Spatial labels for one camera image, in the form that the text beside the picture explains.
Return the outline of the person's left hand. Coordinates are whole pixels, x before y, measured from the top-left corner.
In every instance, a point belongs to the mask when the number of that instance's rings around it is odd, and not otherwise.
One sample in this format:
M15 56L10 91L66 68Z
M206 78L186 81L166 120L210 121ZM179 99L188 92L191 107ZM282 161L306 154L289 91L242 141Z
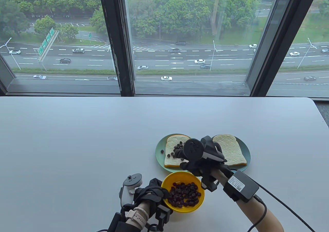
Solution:
M153 178L145 188L137 188L133 198L134 205L139 206L143 202L149 204L149 215L152 216L157 207L164 204L164 200L170 194L167 189L162 187L162 183L161 180Z

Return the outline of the person's right hand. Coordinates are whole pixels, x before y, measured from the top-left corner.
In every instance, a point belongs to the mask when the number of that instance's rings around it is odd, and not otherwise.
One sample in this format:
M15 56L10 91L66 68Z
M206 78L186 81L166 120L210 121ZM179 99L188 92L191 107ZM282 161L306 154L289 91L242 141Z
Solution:
M234 175L234 172L223 160L218 161L219 158L213 155L201 157L195 161L188 159L182 149L175 150L174 155L187 160L180 164L180 168L191 172L196 177L201 177L204 186L218 185L215 181L225 184Z

